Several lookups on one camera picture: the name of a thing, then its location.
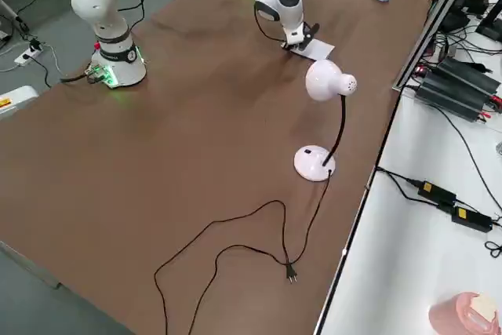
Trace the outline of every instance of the white robotic arm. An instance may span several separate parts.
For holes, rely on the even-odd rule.
[[[126,20],[116,0],[71,0],[77,15],[90,23],[100,43],[87,73],[114,88],[131,86],[146,75],[146,68],[134,45]]]
[[[302,0],[256,0],[255,11],[270,21],[279,21],[286,34],[286,46],[304,49],[318,31],[304,22]]]

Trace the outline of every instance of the power adapter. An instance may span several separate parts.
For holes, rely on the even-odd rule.
[[[452,221],[483,233],[488,233],[493,229],[493,220],[491,217],[460,206],[456,206],[453,209]]]
[[[418,188],[418,195],[426,198],[439,206],[453,208],[457,202],[457,195],[451,191],[445,190],[428,180],[412,180],[406,178],[406,181]]]

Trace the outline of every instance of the brown tabletop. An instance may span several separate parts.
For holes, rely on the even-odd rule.
[[[310,100],[310,61],[267,40],[254,0],[174,0],[140,25],[148,77],[130,89],[59,85],[0,123],[0,239],[138,334],[162,334],[154,270],[208,222],[281,199],[295,257],[324,184],[293,155],[332,145],[339,101]],[[391,83],[428,0],[304,0],[331,59],[358,79],[337,169],[291,286],[270,258],[232,250],[194,334],[312,333],[383,139]],[[281,36],[277,24],[266,25]],[[169,332],[186,334],[216,254],[280,259],[282,211],[218,225],[159,276]]]

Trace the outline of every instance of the pink container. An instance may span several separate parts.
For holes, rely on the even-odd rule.
[[[439,335],[500,335],[497,307],[477,293],[457,294],[434,305],[429,320]]]

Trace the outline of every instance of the power strip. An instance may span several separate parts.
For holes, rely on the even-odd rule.
[[[33,51],[31,49],[26,49],[26,51],[24,51],[24,53],[22,53],[21,55],[19,55],[15,60],[14,60],[14,63],[17,64],[18,66],[26,66],[28,63],[30,63],[32,61],[32,58],[36,58],[37,56],[39,56],[41,53],[42,53],[42,47],[40,48],[40,50],[37,50],[37,49],[33,49]]]

